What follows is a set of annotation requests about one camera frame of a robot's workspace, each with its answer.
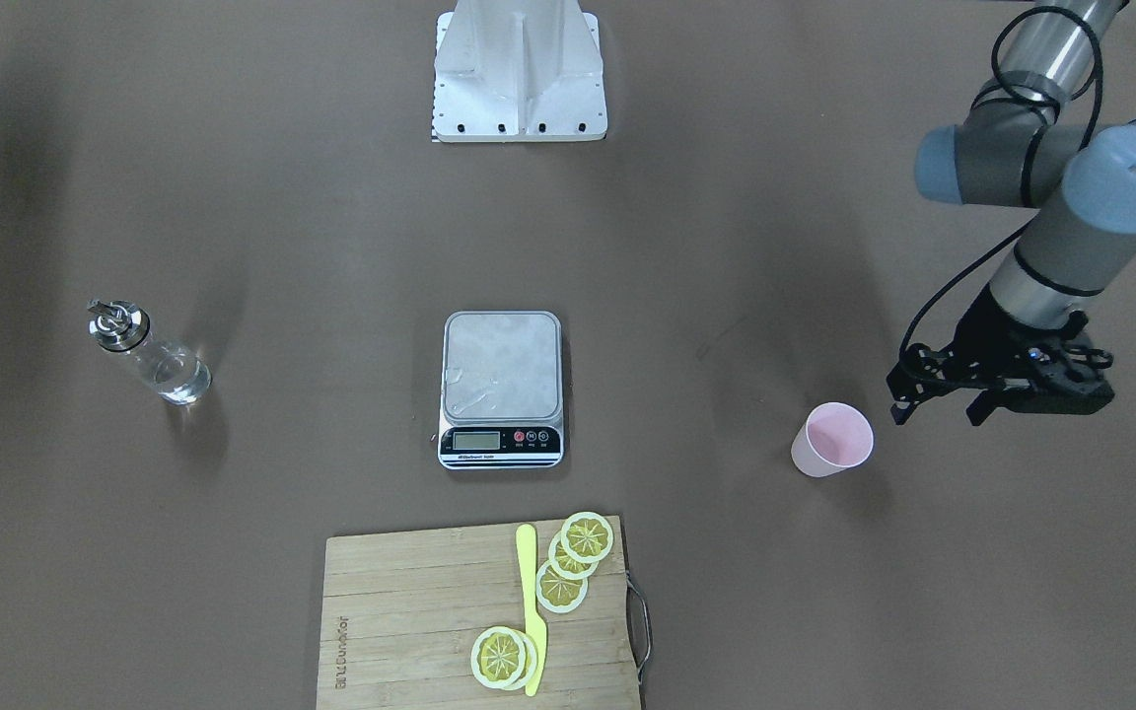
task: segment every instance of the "yellow knife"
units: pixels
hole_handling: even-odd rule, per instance
[[[533,584],[537,579],[537,531],[527,523],[515,528],[515,554],[519,560],[519,587],[524,592],[524,633],[528,634],[537,650],[537,669],[533,670],[533,677],[524,686],[524,695],[533,698],[546,667],[546,621],[537,615],[537,601],[533,594]]]

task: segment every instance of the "metal bottle cap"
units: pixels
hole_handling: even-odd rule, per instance
[[[131,350],[148,336],[152,320],[145,310],[130,301],[94,301],[86,310],[94,314],[91,318],[90,333],[100,348],[109,352]]]

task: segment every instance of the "white mounting bracket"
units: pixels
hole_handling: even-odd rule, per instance
[[[433,140],[608,134],[599,19],[577,0],[459,0],[437,18],[436,69]]]

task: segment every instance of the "scale control panel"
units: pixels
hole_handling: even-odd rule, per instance
[[[563,435],[554,427],[451,427],[437,442],[448,468],[554,467],[563,458]]]

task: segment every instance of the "cutting board handle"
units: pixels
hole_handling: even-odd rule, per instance
[[[643,594],[643,590],[640,590],[640,585],[634,584],[634,571],[625,570],[625,584],[630,588],[628,593],[634,594],[634,598],[638,601],[638,609],[643,612],[643,634],[645,635],[643,648],[643,658],[634,657],[635,663],[638,667],[638,686],[643,686],[643,678],[646,674],[648,661],[651,660],[651,612],[648,610],[646,598]],[[630,648],[634,646],[634,634],[630,633]]]

